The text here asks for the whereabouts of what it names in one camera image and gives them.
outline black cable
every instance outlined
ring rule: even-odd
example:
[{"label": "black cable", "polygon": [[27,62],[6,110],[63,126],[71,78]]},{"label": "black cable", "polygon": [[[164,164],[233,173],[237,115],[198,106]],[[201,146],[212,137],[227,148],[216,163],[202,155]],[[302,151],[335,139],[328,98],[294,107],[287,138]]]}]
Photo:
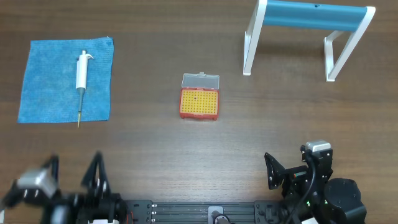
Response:
[{"label": "black cable", "polygon": [[315,180],[315,164],[313,163],[312,159],[307,159],[307,161],[310,162],[311,165],[311,169],[312,169],[312,180],[311,180],[311,184],[308,188],[308,190],[306,191],[306,193],[303,195],[303,197],[298,201],[298,203],[296,204],[296,206],[294,207],[294,209],[292,210],[292,212],[290,213],[289,217],[287,217],[285,224],[289,224],[290,220],[293,218],[293,214],[296,211],[296,209],[304,202],[305,198],[307,198],[308,194],[311,191],[313,182]]}]

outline wooden table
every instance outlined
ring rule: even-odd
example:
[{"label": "wooden table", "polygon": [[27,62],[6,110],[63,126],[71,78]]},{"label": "wooden table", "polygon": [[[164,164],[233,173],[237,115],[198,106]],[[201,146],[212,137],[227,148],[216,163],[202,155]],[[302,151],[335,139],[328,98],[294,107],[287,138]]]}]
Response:
[{"label": "wooden table", "polygon": [[[243,38],[254,0],[0,2],[0,195],[26,169],[59,154],[60,187],[79,190],[96,151],[114,192],[165,202],[280,200],[264,153],[301,165],[299,147],[325,139],[332,177],[354,179],[366,223],[397,223],[398,1],[319,0],[375,6],[376,15],[334,83],[325,82],[328,31],[267,27],[252,75]],[[31,40],[114,38],[109,121],[17,124]],[[345,40],[334,47],[341,52]],[[181,119],[184,73],[220,75],[218,121]],[[40,210],[6,211],[37,223]]]}]

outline pipette tip box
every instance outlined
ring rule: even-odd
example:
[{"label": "pipette tip box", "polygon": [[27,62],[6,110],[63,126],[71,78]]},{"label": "pipette tip box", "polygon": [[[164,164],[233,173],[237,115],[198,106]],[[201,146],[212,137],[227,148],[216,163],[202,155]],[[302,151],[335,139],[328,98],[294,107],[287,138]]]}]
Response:
[{"label": "pipette tip box", "polygon": [[181,84],[181,118],[217,120],[220,76],[185,73]]}]

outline pipette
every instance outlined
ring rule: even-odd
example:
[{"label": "pipette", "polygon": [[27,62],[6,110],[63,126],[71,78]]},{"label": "pipette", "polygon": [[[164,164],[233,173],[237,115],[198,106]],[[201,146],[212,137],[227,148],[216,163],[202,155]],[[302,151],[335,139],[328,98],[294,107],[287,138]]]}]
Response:
[{"label": "pipette", "polygon": [[81,107],[83,106],[83,95],[85,94],[87,83],[87,63],[88,59],[90,58],[94,57],[90,54],[86,54],[86,51],[83,50],[81,55],[79,56],[79,60],[77,61],[76,89],[79,92],[80,96],[77,128],[80,127]]}]

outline open box lid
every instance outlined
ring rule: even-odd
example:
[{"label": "open box lid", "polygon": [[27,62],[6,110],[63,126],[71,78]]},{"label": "open box lid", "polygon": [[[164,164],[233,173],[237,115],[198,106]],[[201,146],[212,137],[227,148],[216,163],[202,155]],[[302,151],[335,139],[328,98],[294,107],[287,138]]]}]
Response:
[{"label": "open box lid", "polygon": [[206,75],[203,72],[200,72],[199,74],[185,73],[182,78],[181,87],[218,90],[219,84],[219,75]]}]

